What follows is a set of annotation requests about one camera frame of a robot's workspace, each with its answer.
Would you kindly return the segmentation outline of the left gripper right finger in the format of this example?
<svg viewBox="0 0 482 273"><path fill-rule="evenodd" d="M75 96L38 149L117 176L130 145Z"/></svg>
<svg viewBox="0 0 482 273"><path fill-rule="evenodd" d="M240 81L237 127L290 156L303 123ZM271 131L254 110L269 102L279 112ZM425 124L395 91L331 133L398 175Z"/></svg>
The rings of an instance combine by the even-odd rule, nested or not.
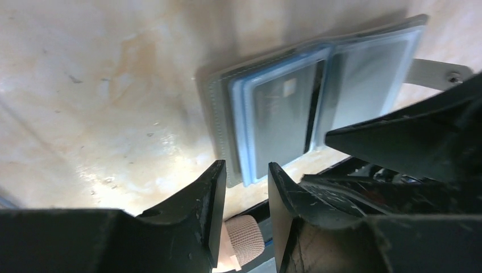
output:
<svg viewBox="0 0 482 273"><path fill-rule="evenodd" d="M481 217L347 214L277 164L268 194L278 272L480 272Z"/></svg>

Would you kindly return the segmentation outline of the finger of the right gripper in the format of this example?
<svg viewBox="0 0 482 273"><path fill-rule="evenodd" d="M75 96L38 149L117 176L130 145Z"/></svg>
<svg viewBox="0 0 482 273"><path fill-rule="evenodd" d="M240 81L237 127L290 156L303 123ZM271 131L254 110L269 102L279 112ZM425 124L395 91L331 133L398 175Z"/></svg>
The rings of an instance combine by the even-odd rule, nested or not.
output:
<svg viewBox="0 0 482 273"><path fill-rule="evenodd" d="M481 217L481 183L415 178L348 157L299 185L353 216L449 215Z"/></svg>
<svg viewBox="0 0 482 273"><path fill-rule="evenodd" d="M329 131L327 146L409 176L481 180L481 75L398 111Z"/></svg>

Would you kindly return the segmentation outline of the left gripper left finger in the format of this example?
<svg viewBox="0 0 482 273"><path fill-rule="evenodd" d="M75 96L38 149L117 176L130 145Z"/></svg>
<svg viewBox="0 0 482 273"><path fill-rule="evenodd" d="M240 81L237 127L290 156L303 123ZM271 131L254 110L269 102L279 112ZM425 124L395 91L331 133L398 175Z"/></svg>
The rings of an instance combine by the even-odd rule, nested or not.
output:
<svg viewBox="0 0 482 273"><path fill-rule="evenodd" d="M132 216L120 209L1 210L2 272L211 272L226 162Z"/></svg>

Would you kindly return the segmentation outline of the grey leather card holder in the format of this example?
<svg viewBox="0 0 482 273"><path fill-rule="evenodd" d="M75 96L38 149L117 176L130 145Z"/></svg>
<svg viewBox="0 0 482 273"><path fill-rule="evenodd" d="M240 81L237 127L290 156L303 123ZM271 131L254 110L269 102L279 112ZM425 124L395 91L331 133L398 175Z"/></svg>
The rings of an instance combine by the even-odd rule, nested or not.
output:
<svg viewBox="0 0 482 273"><path fill-rule="evenodd" d="M269 162L290 165L322 148L328 131L388 113L403 84L447 90L469 79L467 66L415 57L428 20L318 36L204 78L227 187L257 184Z"/></svg>

